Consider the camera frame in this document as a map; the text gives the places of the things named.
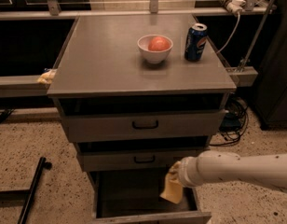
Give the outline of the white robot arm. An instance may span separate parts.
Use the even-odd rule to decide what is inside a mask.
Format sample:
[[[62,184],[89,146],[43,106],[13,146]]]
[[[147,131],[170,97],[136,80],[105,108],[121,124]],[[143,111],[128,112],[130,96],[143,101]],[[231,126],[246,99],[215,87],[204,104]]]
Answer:
[[[170,182],[186,188],[240,181],[287,193],[287,154],[241,157],[207,150],[177,161],[168,175]]]

